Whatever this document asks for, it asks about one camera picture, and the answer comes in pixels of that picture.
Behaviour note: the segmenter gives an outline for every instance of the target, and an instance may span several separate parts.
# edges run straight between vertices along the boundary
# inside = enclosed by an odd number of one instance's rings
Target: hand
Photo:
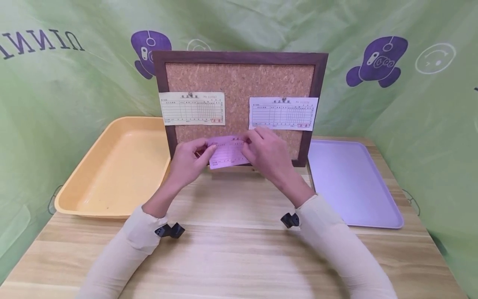
[[[296,208],[315,193],[297,174],[292,166],[287,143],[267,127],[257,127],[241,136],[244,140],[242,154],[277,189],[279,189]]]
[[[156,218],[164,217],[179,191],[194,182],[201,174],[216,147],[216,145],[207,147],[206,138],[178,144],[168,178],[143,205],[143,212]]]
[[[206,138],[178,144],[167,180],[180,188],[191,184],[206,167],[216,148],[216,145],[208,147]]]

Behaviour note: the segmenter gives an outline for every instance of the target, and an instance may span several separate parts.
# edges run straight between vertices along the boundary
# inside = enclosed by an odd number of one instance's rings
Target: cork surface
[[[314,66],[167,63],[169,91],[225,95],[226,126],[176,126],[178,143],[246,131],[250,97],[308,97],[313,72]],[[287,142],[291,159],[297,159],[302,131],[275,132]]]

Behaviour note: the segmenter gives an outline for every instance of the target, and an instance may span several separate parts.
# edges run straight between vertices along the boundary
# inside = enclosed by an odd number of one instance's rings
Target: purple tray
[[[402,228],[403,217],[363,144],[312,140],[308,157],[315,191],[347,225]]]

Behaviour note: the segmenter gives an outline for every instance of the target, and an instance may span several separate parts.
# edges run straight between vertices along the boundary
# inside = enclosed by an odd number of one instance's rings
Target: yellow tray
[[[55,198],[58,212],[127,218],[167,176],[168,141],[161,117],[114,120]]]

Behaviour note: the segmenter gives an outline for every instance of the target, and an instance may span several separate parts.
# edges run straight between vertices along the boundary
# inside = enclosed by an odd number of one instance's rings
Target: cork board
[[[160,92],[225,94],[226,126],[166,127],[171,156],[179,142],[246,131],[250,97],[319,97],[326,58],[321,53],[154,52]],[[293,164],[305,166],[312,132],[275,133],[287,142]]]

